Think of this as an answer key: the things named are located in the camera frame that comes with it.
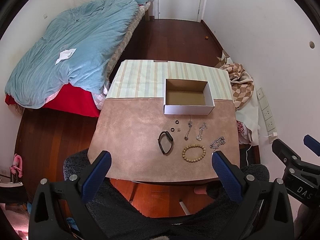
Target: door frame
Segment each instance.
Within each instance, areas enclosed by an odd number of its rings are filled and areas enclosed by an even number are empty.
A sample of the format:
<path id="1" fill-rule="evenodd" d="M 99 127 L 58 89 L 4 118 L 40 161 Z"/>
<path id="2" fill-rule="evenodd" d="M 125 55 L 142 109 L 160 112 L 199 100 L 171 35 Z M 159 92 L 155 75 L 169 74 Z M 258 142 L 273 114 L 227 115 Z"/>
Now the door frame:
<path id="1" fill-rule="evenodd" d="M 205 1 L 206 0 L 200 0 L 197 22 L 201 22 L 202 14 L 204 11 L 204 6 L 205 6 Z M 155 19 L 159 19 L 159 0 L 153 1 L 153 12 L 155 14 Z"/>

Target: brown leather mat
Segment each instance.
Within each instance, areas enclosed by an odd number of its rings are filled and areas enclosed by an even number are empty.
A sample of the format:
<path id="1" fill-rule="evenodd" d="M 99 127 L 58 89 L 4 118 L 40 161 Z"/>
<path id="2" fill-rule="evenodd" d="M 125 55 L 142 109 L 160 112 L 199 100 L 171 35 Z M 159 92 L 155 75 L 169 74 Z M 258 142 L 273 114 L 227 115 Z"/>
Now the brown leather mat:
<path id="1" fill-rule="evenodd" d="M 224 136 L 220 146 L 232 164 L 239 166 L 239 144 L 235 106 L 231 100 L 214 101 L 215 108 L 207 116 L 191 116 L 189 140 L 188 115 L 163 114 L 162 98 L 108 98 L 101 111 L 93 135 L 88 158 L 92 163 L 102 150 L 112 156 L 107 177 L 145 182 L 181 182 L 217 178 L 211 165 L 209 145 Z M 197 141 L 199 127 L 206 122 L 202 141 Z M 172 151 L 163 155 L 158 145 L 162 131 L 169 131 L 174 139 Z M 189 163 L 182 158 L 182 150 L 189 144 L 202 144 L 207 155 L 199 162 Z M 200 148 L 192 148 L 186 156 L 196 158 Z"/>

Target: power strip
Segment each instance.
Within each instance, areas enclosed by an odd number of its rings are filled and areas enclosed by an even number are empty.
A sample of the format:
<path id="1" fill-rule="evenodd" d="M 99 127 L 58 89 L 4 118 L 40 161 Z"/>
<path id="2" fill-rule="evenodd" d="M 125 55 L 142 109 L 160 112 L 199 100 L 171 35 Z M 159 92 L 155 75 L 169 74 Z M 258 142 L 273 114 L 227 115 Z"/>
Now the power strip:
<path id="1" fill-rule="evenodd" d="M 269 142 L 272 143 L 278 138 L 275 120 L 273 120 L 271 109 L 262 88 L 257 91 L 258 102 L 262 111 L 263 119 L 266 124 Z"/>

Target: red sheet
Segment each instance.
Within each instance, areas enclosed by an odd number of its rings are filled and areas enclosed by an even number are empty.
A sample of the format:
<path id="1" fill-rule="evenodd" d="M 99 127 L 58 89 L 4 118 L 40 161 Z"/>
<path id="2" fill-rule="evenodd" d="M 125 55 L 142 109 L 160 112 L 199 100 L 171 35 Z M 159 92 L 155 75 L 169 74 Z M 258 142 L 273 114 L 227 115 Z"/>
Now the red sheet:
<path id="1" fill-rule="evenodd" d="M 5 102 L 7 105 L 16 104 L 14 98 L 9 95 L 6 95 Z M 91 92 L 74 87 L 70 83 L 63 85 L 58 95 L 42 107 L 90 117 L 100 115 L 100 110 L 96 107 Z"/>

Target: table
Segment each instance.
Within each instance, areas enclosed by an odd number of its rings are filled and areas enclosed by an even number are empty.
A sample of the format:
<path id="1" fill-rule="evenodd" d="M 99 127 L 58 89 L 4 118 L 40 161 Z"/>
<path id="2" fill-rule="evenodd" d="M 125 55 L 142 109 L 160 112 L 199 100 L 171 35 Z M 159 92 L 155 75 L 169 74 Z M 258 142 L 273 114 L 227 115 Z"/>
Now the table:
<path id="1" fill-rule="evenodd" d="M 208 116 L 164 115 L 165 78 L 208 81 L 215 108 Z M 184 136 L 192 120 L 189 140 Z M 199 127 L 206 122 L 203 140 L 196 140 Z M 167 130 L 174 138 L 170 154 L 163 155 L 158 136 Z M 231 163 L 239 166 L 239 145 L 235 108 L 228 73 L 211 67 L 179 62 L 125 60 L 122 62 L 104 103 L 88 151 L 92 163 L 102 150 L 112 156 L 107 177 L 141 182 L 185 182 L 217 179 L 211 164 L 209 145 L 220 136 L 226 144 L 220 150 Z M 182 150 L 189 144 L 202 144 L 207 155 L 201 161 L 188 163 Z M 191 158 L 199 148 L 188 150 Z"/>

